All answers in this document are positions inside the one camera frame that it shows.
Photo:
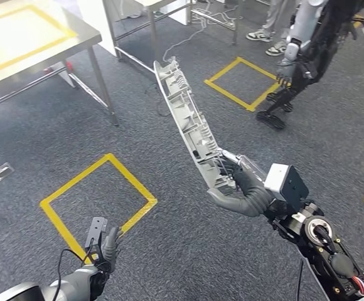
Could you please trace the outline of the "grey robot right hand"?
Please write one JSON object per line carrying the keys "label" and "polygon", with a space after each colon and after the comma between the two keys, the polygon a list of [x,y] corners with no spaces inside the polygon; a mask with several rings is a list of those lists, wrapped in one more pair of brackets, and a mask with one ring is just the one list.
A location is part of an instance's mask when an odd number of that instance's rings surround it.
{"label": "grey robot right hand", "polygon": [[275,201],[275,197],[264,188],[265,173],[252,160],[225,149],[219,152],[230,165],[233,180],[243,196],[228,196],[216,188],[208,189],[208,193],[216,205],[253,218],[265,214]]}

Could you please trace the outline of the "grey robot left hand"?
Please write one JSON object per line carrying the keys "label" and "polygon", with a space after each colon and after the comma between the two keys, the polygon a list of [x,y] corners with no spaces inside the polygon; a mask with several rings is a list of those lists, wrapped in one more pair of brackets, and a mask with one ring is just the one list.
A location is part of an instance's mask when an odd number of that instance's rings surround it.
{"label": "grey robot left hand", "polygon": [[90,280],[90,300],[96,300],[100,296],[110,275],[115,271],[122,234],[120,226],[112,228],[99,248],[100,254],[91,247],[88,257],[97,269],[97,273]]}

